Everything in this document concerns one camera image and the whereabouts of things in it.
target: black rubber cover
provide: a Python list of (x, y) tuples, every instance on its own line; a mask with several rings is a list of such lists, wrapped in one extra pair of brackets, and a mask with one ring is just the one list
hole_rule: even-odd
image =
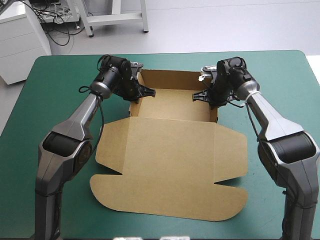
[(81, 141), (77, 139), (52, 131), (43, 141), (42, 147), (51, 153), (68, 157), (74, 153), (80, 143)]
[(316, 147), (303, 131), (270, 141), (280, 160), (286, 164), (311, 158)]

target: white table frame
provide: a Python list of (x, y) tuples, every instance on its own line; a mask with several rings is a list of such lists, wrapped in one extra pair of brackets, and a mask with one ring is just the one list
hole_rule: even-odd
[(94, 26), (116, 25), (133, 22), (142, 22), (143, 31), (145, 33), (149, 32), (146, 0), (140, 0), (141, 12), (137, 13), (121, 13), (121, 0), (112, 0), (112, 14), (100, 16), (89, 16), (84, 0), (76, 0), (75, 2), (79, 9), (86, 34), (89, 37), (94, 36)]

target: black cable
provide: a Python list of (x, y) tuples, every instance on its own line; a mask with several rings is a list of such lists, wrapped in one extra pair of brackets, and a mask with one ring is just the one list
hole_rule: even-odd
[(100, 109), (100, 113), (101, 113), (101, 121), (102, 121), (100, 132), (99, 132), (99, 136), (98, 136), (98, 139), (96, 141), (96, 144), (94, 145), (94, 147), (93, 147), (93, 149), (91, 151), (91, 154), (89, 156), (89, 158), (90, 158), (92, 156), (92, 154), (95, 152), (95, 150), (97, 149), (98, 144), (100, 142), (100, 139), (101, 139), (101, 136), (102, 136), (102, 133), (103, 133), (103, 130), (104, 130), (104, 126), (105, 126), (105, 116), (104, 116), (104, 111), (103, 111), (102, 106), (101, 106), (101, 103), (102, 103), (102, 100), (103, 100), (103, 96), (101, 95), (101, 93), (97, 92), (97, 91), (94, 91), (89, 86), (81, 86), (78, 89), (78, 92), (81, 93), (81, 94), (86, 93), (88, 91), (90, 91), (91, 94), (96, 95), (96, 100), (98, 101), (98, 105), (99, 105), (99, 109)]
[(52, 30), (46, 30), (46, 31), (45, 31), (46, 33), (45, 33), (45, 34), (47, 34), (47, 35), (49, 36), (49, 38), (50, 38), (55, 44), (57, 44), (57, 45), (59, 45), (59, 46), (66, 46), (66, 45), (70, 42), (69, 28), (68, 28), (66, 22), (64, 21), (64, 19), (61, 17), (62, 15), (58, 15), (57, 13), (55, 13), (55, 12), (53, 12), (53, 11), (36, 9), (36, 8), (30, 6), (29, 4), (25, 3), (23, 0), (18, 0), (18, 1), (21, 2), (21, 3), (23, 3), (23, 4), (25, 4), (28, 8), (30, 8), (30, 9), (34, 12), (34, 14), (37, 16), (37, 18), (40, 20), (40, 23), (42, 23), (42, 24), (46, 23), (46, 21), (45, 21), (44, 18), (42, 17), (42, 15), (43, 15), (44, 12), (54, 13), (55, 16), (54, 16), (54, 18), (53, 18), (53, 22), (55, 21), (55, 18), (60, 18), (60, 19), (62, 20), (62, 22), (65, 24), (66, 30), (67, 30), (67, 32), (68, 32), (68, 40), (67, 40), (66, 43), (60, 44), (60, 43), (56, 42), (56, 41), (53, 39), (53, 37), (50, 35), (49, 32), (52, 32)]
[(231, 102), (229, 100), (226, 100), (226, 102), (231, 104), (231, 105), (233, 105), (233, 106), (235, 106), (235, 107), (237, 107), (237, 108), (240, 108), (240, 109), (242, 109), (244, 107), (244, 105), (237, 105), (237, 104), (234, 104), (233, 102)]
[[(81, 33), (83, 30), (85, 29), (85, 27), (83, 27), (80, 31), (78, 32), (75, 32), (75, 33), (69, 33), (69, 35), (77, 35), (79, 33)], [(68, 34), (67, 32), (63, 32), (63, 31), (60, 31), (58, 29), (54, 29), (55, 31), (59, 32), (59, 33), (62, 33), (62, 34)]]

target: robotic arm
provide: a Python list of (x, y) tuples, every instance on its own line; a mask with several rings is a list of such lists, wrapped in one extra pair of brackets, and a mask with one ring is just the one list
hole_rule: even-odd
[[(257, 134), (258, 155), (279, 187), (285, 188), (282, 239), (310, 240), (318, 199), (318, 164), (320, 150), (314, 139), (297, 123), (285, 119), (259, 92), (260, 86), (247, 71), (244, 59), (233, 57), (203, 67), (202, 81), (211, 78), (207, 90), (193, 95), (193, 100), (212, 107), (233, 100), (246, 102), (249, 118)], [(261, 126), (258, 134), (249, 108)]]
[(61, 200), (64, 183), (73, 179), (90, 158), (90, 123), (101, 102), (112, 93), (137, 101), (156, 92), (140, 85), (141, 63), (104, 55), (99, 74), (88, 87), (90, 94), (65, 121), (54, 126), (40, 143), (35, 183), (35, 240), (55, 240), (60, 236)]

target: white drawer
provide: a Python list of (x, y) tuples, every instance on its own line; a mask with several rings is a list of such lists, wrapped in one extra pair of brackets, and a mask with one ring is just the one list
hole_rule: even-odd
[(0, 23), (0, 41), (34, 32), (27, 17)]
[(35, 60), (45, 55), (47, 55), (45, 50), (39, 47), (18, 54), (1, 57), (0, 76), (6, 84), (26, 80)]
[(0, 58), (41, 47), (35, 32), (0, 41)]

